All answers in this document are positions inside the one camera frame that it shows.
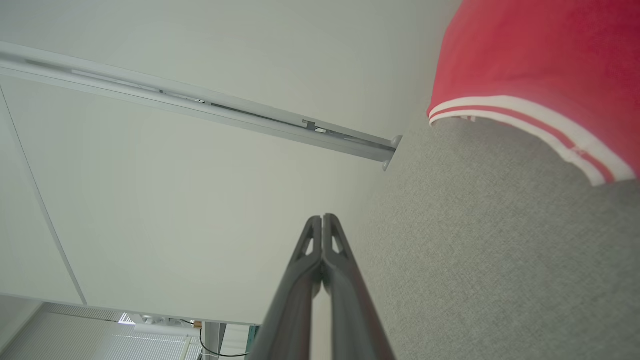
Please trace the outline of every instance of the red shirt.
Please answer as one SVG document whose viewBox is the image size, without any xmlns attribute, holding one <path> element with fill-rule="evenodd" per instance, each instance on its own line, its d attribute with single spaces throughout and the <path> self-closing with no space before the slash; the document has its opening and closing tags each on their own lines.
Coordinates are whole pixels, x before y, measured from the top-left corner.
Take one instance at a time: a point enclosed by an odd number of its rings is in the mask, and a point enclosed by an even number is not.
<svg viewBox="0 0 640 360">
<path fill-rule="evenodd" d="M 593 185 L 637 178 L 640 1 L 464 0 L 428 115 L 519 127 Z"/>
</svg>

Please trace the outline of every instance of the wall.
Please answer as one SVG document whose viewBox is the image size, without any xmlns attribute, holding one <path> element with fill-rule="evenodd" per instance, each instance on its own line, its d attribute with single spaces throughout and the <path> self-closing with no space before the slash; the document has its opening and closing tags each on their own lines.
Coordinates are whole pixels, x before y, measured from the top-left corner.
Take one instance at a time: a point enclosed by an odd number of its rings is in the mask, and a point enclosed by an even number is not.
<svg viewBox="0 0 640 360">
<path fill-rule="evenodd" d="M 175 360 L 184 338 L 136 334 L 117 323 L 121 313 L 46 305 L 0 355 L 0 360 Z M 199 345 L 189 348 L 195 359 Z"/>
<path fill-rule="evenodd" d="M 0 354 L 41 305 L 35 300 L 0 295 Z"/>
</svg>

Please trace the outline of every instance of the ceiling track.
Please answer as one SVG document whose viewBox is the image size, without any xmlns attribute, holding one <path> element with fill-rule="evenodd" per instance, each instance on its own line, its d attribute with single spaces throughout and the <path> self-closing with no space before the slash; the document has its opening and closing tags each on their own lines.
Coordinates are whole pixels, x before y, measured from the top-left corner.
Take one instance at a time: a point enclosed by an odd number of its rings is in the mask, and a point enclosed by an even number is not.
<svg viewBox="0 0 640 360">
<path fill-rule="evenodd" d="M 387 140 L 198 86 L 6 42 L 0 42 L 0 75 L 133 102 L 380 161 L 385 170 L 401 139 L 397 136 Z"/>
</svg>

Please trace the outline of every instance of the black cable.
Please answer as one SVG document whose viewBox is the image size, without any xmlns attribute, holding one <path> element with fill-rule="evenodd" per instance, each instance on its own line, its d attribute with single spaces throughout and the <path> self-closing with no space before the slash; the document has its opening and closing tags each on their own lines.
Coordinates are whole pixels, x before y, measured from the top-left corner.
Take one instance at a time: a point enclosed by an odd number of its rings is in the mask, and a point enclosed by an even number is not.
<svg viewBox="0 0 640 360">
<path fill-rule="evenodd" d="M 244 354 L 238 354 L 238 355 L 222 355 L 222 354 L 218 354 L 217 352 L 213 352 L 211 350 L 209 350 L 206 346 L 204 346 L 204 343 L 202 342 L 202 328 L 200 328 L 200 344 L 202 345 L 202 348 L 205 349 L 206 351 L 216 355 L 216 356 L 221 356 L 221 357 L 240 357 L 240 356 L 247 356 L 249 355 L 248 352 L 245 352 Z"/>
</svg>

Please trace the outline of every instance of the gray carpet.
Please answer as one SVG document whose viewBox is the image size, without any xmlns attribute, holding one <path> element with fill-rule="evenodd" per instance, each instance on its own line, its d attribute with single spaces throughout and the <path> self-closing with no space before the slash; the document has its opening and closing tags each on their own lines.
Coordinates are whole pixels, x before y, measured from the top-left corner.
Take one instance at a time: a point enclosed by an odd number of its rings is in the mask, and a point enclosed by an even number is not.
<svg viewBox="0 0 640 360">
<path fill-rule="evenodd" d="M 640 186 L 490 120 L 414 124 L 351 240 L 398 359 L 640 359 Z"/>
</svg>

